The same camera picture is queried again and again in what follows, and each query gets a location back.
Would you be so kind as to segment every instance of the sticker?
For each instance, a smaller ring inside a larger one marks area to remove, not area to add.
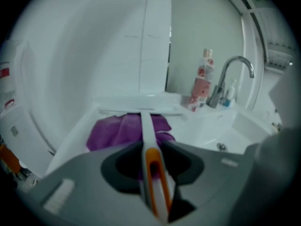
[[[9,68],[4,68],[0,70],[0,79],[9,76]]]
[[[234,160],[231,160],[229,158],[223,158],[221,160],[221,163],[223,163],[223,164],[225,164],[225,165],[227,165],[229,167],[234,167],[234,168],[238,167],[238,162],[234,161]]]

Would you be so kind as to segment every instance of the drain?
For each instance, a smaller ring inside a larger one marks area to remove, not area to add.
[[[227,147],[224,143],[218,143],[218,144],[216,144],[216,146],[217,146],[217,149],[220,152],[226,152],[227,151]]]

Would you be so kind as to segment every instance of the white wall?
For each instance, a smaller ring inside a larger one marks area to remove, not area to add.
[[[190,94],[204,48],[213,49],[211,92],[231,56],[243,55],[241,17],[229,0],[172,0],[172,38],[167,91]],[[226,84],[239,79],[241,63],[228,69]]]
[[[264,70],[261,88],[253,109],[255,116],[264,119],[269,124],[281,123],[279,114],[275,112],[275,106],[269,97],[270,90],[279,81],[281,74]]]
[[[164,91],[170,19],[171,0],[29,4],[10,38],[24,48],[18,87],[55,149],[96,97]]]

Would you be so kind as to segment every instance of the pink bottle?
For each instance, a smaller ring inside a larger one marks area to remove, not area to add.
[[[198,108],[203,107],[209,96],[209,90],[214,72],[212,56],[212,49],[204,49],[203,58],[200,66],[198,67],[198,73],[194,82],[189,103],[187,105],[187,108],[193,112],[197,111]]]

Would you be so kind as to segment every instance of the label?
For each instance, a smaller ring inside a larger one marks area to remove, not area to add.
[[[213,59],[208,59],[206,64],[213,67]]]
[[[198,67],[198,77],[204,77],[206,72],[206,66],[201,65]]]
[[[205,79],[211,81],[213,78],[213,72],[214,72],[214,68],[210,65],[206,65]]]
[[[193,97],[208,97],[209,90],[210,90],[211,82],[196,78],[192,90],[192,96]]]
[[[190,97],[189,104],[196,105],[199,101],[199,97],[192,96]]]

